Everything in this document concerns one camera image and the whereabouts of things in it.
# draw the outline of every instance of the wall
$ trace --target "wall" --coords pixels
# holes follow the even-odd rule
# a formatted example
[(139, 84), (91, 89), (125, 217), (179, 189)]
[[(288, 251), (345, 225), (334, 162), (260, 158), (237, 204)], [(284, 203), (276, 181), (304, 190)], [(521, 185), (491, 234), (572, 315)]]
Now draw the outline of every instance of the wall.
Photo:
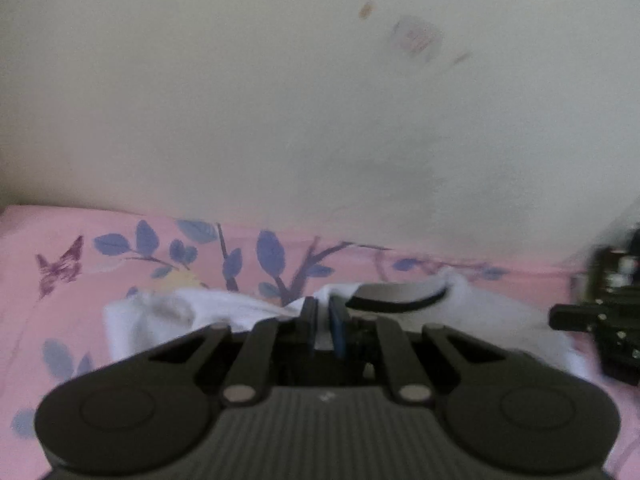
[(639, 44), (640, 0), (0, 0), (2, 177), (555, 262), (639, 194)]

